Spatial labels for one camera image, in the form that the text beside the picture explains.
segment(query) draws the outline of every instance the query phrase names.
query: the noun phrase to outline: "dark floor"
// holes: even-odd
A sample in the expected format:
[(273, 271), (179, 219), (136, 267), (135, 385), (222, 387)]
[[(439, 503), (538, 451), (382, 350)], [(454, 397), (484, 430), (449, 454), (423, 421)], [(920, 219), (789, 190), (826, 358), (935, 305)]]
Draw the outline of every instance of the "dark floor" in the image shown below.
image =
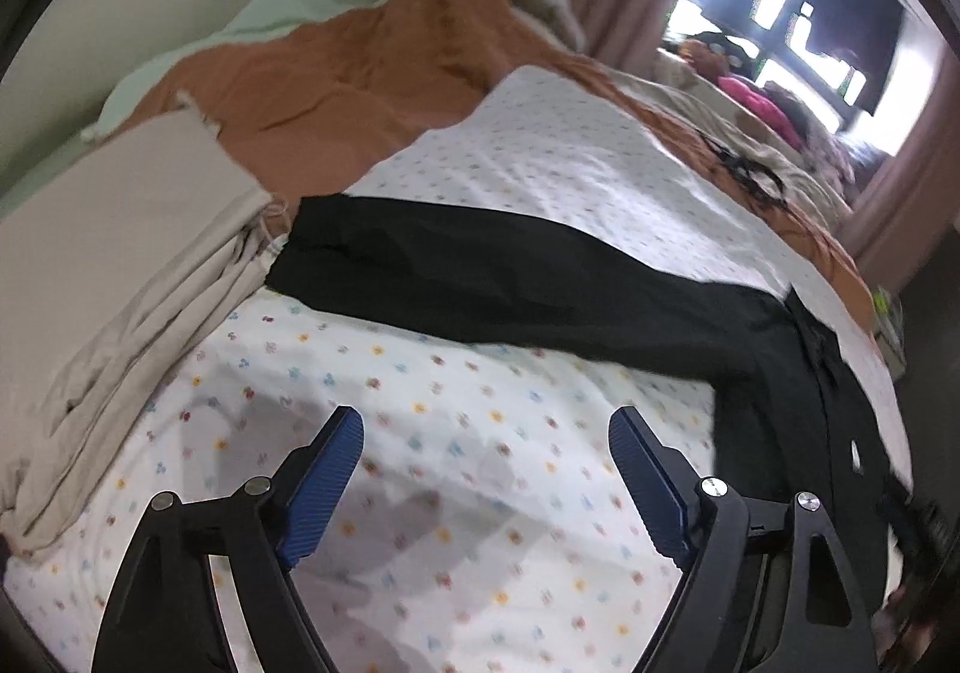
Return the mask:
[(896, 384), (918, 494), (960, 516), (960, 234), (901, 295), (906, 376)]

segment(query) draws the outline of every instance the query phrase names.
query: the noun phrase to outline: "black pants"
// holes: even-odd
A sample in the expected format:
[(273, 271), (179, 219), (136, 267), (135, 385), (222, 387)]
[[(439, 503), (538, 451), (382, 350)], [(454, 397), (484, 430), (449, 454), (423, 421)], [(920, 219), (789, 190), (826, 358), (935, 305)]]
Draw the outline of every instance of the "black pants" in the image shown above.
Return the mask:
[(889, 460), (836, 336), (795, 293), (781, 302), (669, 275), (544, 219), (345, 196), (301, 203), (267, 285), (317, 310), (458, 342), (709, 382), (717, 475), (745, 496), (819, 495), (868, 609), (880, 605), (887, 536), (875, 508)]

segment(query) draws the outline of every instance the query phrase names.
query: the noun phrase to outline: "folded beige garment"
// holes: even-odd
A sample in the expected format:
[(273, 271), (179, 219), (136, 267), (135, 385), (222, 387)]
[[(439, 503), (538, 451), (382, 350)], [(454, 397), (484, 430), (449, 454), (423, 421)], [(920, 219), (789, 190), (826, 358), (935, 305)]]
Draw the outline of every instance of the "folded beige garment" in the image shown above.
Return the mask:
[(181, 110), (0, 223), (0, 533), (14, 551), (78, 518), (163, 374), (261, 285), (269, 202)]

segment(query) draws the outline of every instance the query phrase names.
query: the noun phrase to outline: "metal screw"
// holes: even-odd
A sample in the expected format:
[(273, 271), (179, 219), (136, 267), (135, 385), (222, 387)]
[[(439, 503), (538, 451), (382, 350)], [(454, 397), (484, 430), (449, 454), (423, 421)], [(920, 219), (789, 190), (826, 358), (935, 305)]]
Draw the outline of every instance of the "metal screw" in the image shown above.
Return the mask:
[(167, 510), (167, 508), (173, 504), (174, 495), (170, 494), (169, 491), (162, 491), (160, 494), (156, 494), (150, 501), (150, 507), (154, 510)]
[(243, 484), (243, 491), (251, 497), (260, 496), (265, 491), (270, 491), (270, 479), (265, 475), (257, 475), (256, 478), (251, 478)]
[(820, 498), (810, 491), (801, 491), (797, 495), (797, 502), (803, 510), (818, 510), (820, 508)]
[(704, 494), (709, 494), (712, 497), (722, 497), (727, 493), (727, 484), (719, 478), (704, 478), (700, 482), (700, 488), (704, 490)]

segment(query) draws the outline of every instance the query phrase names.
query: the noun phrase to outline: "blue rubber grip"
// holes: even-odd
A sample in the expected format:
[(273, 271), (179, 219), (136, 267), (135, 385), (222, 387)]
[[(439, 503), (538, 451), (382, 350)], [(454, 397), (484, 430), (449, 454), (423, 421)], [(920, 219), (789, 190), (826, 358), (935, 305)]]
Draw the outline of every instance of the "blue rubber grip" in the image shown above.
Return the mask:
[(350, 411), (304, 476), (287, 509), (287, 531), (277, 557), (288, 568), (317, 550), (333, 509), (363, 451), (363, 419)]
[(608, 436), (613, 462), (640, 511), (656, 551), (673, 560), (680, 570), (687, 571), (697, 553), (688, 537), (688, 506), (658, 456), (631, 422), (632, 416), (640, 417), (640, 414), (635, 409), (628, 413), (628, 409), (621, 408), (610, 419)]

